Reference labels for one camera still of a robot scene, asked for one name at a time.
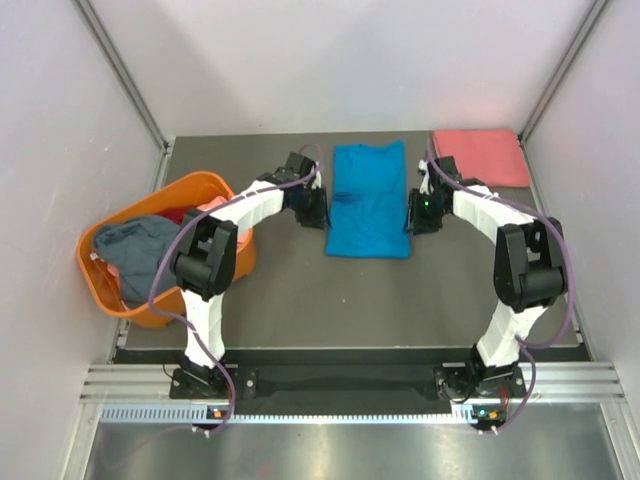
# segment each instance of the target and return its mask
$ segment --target black cable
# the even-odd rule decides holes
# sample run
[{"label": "black cable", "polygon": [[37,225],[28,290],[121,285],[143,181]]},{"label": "black cable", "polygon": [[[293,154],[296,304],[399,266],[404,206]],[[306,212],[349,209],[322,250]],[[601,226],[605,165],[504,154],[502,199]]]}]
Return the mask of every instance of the black cable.
[{"label": "black cable", "polygon": [[165,367],[164,363],[162,364],[162,371],[164,372],[164,374],[167,377],[169,377],[171,380],[173,380],[173,377],[167,373],[167,367]]}]

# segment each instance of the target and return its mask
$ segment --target metal floor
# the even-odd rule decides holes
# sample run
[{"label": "metal floor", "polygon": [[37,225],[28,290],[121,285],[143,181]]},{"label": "metal floor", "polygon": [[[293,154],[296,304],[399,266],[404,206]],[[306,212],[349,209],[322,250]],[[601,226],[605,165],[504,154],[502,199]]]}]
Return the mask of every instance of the metal floor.
[{"label": "metal floor", "polygon": [[[326,133],[179,137],[167,182],[210,170],[239,192],[260,174],[284,164],[289,151],[317,143],[325,152],[323,180],[333,184],[333,147],[353,143],[385,145],[403,140],[407,185],[417,187],[417,162],[428,132]],[[528,189],[497,189],[507,198],[534,204]],[[408,260],[347,259],[324,254],[326,233],[304,229],[291,212],[267,219],[255,229],[255,270],[232,285],[223,307],[229,347],[314,348],[469,346],[484,333],[496,306],[493,246],[456,218],[434,235],[411,240]],[[532,341],[547,340],[562,321],[559,300],[537,322]],[[563,345],[576,345],[575,332]],[[182,348],[179,324],[163,330],[132,326],[129,349]]]},{"label": "metal floor", "polygon": [[444,425],[231,425],[210,440],[187,429],[104,468],[101,456],[118,463],[166,427],[101,424],[85,478],[622,478],[598,405],[532,405],[497,438]]}]

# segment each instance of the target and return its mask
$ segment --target pink towel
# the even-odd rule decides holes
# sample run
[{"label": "pink towel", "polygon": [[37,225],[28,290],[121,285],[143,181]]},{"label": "pink towel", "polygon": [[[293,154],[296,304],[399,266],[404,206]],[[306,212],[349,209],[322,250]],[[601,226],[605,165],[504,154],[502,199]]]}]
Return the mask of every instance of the pink towel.
[{"label": "pink towel", "polygon": [[433,143],[438,157],[455,157],[463,178],[475,177],[488,187],[529,186],[529,171],[510,128],[438,130]]}]

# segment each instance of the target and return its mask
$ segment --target laundry basket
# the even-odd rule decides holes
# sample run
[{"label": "laundry basket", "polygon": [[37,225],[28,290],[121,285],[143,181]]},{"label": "laundry basket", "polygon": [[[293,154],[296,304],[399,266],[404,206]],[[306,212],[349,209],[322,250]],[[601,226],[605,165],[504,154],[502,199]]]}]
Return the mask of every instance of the laundry basket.
[{"label": "laundry basket", "polygon": [[[105,223],[122,223],[131,217],[149,215],[172,207],[202,205],[218,196],[229,199],[233,196],[233,192],[225,181],[215,173],[195,172],[167,185],[87,230],[78,242],[76,259],[98,306],[107,315],[128,318],[141,327],[161,328],[169,323],[170,318],[154,315],[147,304],[131,310],[124,308],[116,279],[107,272],[106,263],[100,259],[92,259],[91,242],[93,236],[98,228]],[[256,247],[253,241],[253,230],[251,230],[247,241],[236,252],[236,272],[233,280],[236,281],[250,273],[255,262]],[[155,305],[164,311],[180,314],[185,312],[184,302],[178,287],[158,295]]]}]

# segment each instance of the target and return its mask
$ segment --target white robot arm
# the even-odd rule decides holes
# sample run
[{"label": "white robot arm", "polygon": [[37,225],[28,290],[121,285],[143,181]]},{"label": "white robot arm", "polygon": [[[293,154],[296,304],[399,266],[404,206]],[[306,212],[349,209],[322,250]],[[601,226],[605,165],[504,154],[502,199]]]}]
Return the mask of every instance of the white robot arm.
[{"label": "white robot arm", "polygon": [[[534,323],[566,293],[567,279],[560,248],[542,222],[489,199],[496,195],[475,179],[462,179],[453,157],[435,160],[448,177],[480,195],[454,190],[421,161],[425,179],[409,195],[408,230],[435,233],[442,217],[453,214],[466,220],[495,245],[493,284],[498,305],[486,333],[473,346],[466,365],[470,385],[489,387],[510,377],[520,346]],[[560,223],[549,222],[561,233]]]},{"label": "white robot arm", "polygon": [[[304,184],[282,190],[279,186],[311,176]],[[222,301],[235,272],[236,240],[262,220],[290,208],[306,227],[324,229],[328,225],[326,192],[312,160],[292,153],[285,167],[265,174],[238,195],[242,201],[229,202],[200,221],[178,245],[170,266],[176,275],[185,302],[187,318],[214,357],[224,356]],[[189,212],[183,225],[199,211]],[[197,343],[194,332],[187,333],[185,355],[196,366],[213,368],[212,360]]]}]

